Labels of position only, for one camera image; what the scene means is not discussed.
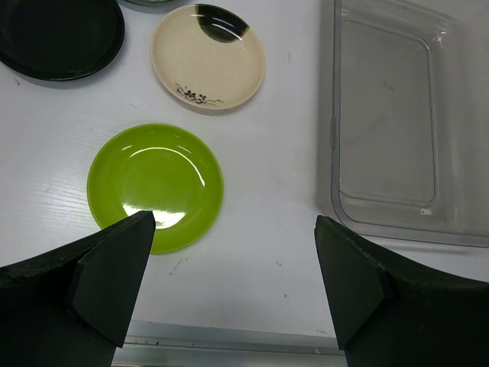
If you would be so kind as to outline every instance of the dish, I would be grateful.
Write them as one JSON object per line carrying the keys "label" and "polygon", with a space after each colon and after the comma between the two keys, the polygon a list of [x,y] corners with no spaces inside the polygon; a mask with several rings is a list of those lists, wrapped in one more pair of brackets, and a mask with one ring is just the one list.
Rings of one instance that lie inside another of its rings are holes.
{"label": "dish", "polygon": [[96,73],[114,59],[125,36],[113,0],[7,0],[0,22],[0,61],[41,80]]}
{"label": "dish", "polygon": [[203,236],[219,214],[223,193],[221,169],[209,148],[164,124],[116,135],[97,154],[87,180],[90,210],[102,228],[153,211],[152,254],[180,250]]}
{"label": "dish", "polygon": [[264,48],[237,15],[213,5],[169,13],[151,41],[153,68],[178,99],[202,109],[248,101],[265,74]]}

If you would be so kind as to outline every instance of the lime green plate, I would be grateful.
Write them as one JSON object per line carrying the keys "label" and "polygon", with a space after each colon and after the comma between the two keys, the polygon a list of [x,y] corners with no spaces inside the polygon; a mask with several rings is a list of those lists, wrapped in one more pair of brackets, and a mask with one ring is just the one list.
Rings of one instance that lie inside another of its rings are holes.
{"label": "lime green plate", "polygon": [[87,182],[90,210],[108,227],[152,210],[152,254],[187,247],[214,223],[224,187],[219,164],[195,135],[163,124],[130,128],[97,154]]}

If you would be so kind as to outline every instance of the transparent lid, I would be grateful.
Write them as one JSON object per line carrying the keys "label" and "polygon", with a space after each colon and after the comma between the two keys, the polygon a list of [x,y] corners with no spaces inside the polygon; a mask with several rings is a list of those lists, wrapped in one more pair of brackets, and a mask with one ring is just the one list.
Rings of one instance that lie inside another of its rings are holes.
{"label": "transparent lid", "polygon": [[489,3],[337,3],[332,204],[364,235],[489,245]]}

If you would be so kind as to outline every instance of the white table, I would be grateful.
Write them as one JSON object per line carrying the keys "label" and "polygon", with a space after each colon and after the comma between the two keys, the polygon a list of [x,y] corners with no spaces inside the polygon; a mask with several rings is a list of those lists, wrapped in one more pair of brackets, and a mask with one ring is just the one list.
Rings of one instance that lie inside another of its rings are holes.
{"label": "white table", "polygon": [[[321,0],[211,2],[242,16],[267,53],[258,94],[224,115],[191,112],[153,74],[152,31],[186,3],[121,2],[125,45],[109,67],[84,80],[40,82],[0,65],[0,266],[96,232],[85,186],[97,151],[126,128],[167,122],[213,150],[225,201],[203,239],[150,258],[134,319],[334,336],[313,238]],[[401,242],[392,248],[489,281],[489,249]]]}

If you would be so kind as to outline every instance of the floral pattern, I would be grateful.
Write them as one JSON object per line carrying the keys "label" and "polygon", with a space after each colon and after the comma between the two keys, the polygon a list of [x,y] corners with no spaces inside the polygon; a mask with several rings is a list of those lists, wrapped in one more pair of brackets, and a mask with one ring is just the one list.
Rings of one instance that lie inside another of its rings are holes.
{"label": "floral pattern", "polygon": [[182,87],[180,84],[176,84],[176,92],[184,97],[187,101],[194,102],[197,105],[217,107],[216,103],[224,103],[224,101],[220,99],[207,99],[206,95],[195,93],[186,86]]}

